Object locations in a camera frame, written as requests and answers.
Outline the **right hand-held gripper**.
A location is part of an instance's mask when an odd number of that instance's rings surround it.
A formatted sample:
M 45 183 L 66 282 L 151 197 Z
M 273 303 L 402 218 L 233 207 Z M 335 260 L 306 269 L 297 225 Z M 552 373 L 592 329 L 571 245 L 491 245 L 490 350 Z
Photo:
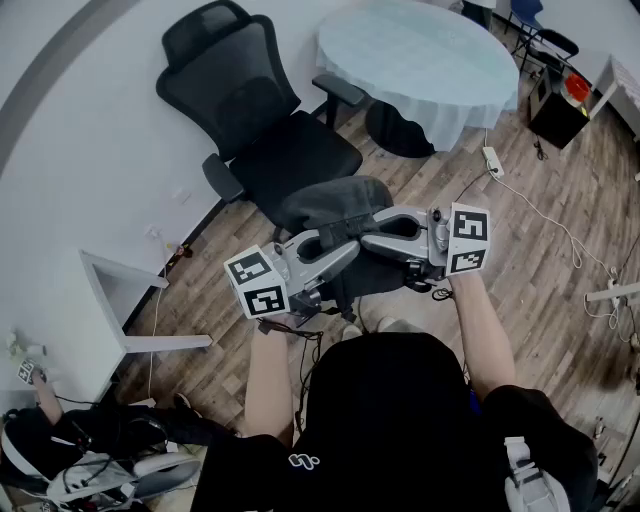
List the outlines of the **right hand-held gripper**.
M 429 211 L 392 206 L 373 215 L 381 230 L 419 230 L 413 237 L 369 233 L 361 245 L 386 258 L 406 262 L 405 285 L 429 292 L 434 282 L 484 268 L 490 249 L 488 210 L 454 202 Z

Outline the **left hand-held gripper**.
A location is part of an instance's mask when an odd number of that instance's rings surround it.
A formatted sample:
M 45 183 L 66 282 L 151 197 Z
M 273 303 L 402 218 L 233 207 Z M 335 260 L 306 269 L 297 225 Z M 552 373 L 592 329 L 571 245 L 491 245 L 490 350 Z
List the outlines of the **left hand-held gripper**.
M 355 240 L 334 246 L 331 229 L 323 226 L 285 243 L 254 245 L 225 261 L 225 272 L 245 316 L 259 319 L 292 313 L 311 318 L 321 312 L 320 294 L 311 289 L 332 281 L 360 252 Z

